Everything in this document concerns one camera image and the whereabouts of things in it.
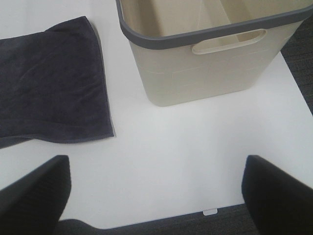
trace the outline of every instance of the gray bin rim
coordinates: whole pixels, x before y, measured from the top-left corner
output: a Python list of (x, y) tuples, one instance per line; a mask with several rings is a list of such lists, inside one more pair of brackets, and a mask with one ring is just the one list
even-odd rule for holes
[(176, 34), (164, 37), (145, 36), (132, 30), (124, 21), (121, 2), (116, 0), (117, 12), (120, 22), (120, 27), (124, 35), (132, 43), (147, 49), (161, 50), (175, 47), (182, 47), (199, 43), (203, 40), (218, 38), (222, 36), (243, 33), (256, 29), (269, 29), (300, 22), (313, 14), (313, 4), (290, 12), (285, 12), (277, 15), (262, 17), (250, 21), (232, 23), (223, 26)]

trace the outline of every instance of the beige plastic bin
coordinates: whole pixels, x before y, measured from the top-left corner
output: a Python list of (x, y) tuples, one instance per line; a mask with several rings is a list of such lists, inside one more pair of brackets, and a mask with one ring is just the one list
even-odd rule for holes
[(117, 0), (117, 6), (148, 98), (168, 106), (251, 87), (312, 13), (313, 0)]

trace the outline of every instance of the gray carpet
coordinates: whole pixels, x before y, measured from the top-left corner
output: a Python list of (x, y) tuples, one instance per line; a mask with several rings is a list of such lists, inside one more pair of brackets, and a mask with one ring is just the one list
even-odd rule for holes
[(282, 49), (282, 54), (313, 113), (313, 17), (301, 24)]
[[(313, 113), (313, 17), (291, 37), (282, 54)], [(221, 208), (218, 214), (183, 215), (111, 230), (95, 229), (78, 220), (58, 223), (54, 235), (258, 235), (245, 205)]]
[(210, 216), (200, 212), (110, 230), (64, 220), (58, 223), (54, 235), (258, 235), (258, 232), (242, 204), (221, 208), (218, 214)]

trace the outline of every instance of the folded towel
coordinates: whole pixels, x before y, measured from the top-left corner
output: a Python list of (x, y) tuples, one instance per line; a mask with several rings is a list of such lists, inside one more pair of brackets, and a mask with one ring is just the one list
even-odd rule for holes
[(112, 136), (101, 50), (86, 17), (0, 40), (0, 148)]

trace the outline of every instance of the handle cutout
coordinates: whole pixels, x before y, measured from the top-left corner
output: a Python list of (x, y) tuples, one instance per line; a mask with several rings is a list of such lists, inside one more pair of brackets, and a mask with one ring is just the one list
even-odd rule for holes
[(192, 47), (192, 52), (196, 55), (203, 55), (248, 46), (262, 40), (266, 33), (267, 31), (265, 29), (257, 29), (249, 32), (204, 40), (195, 44)]

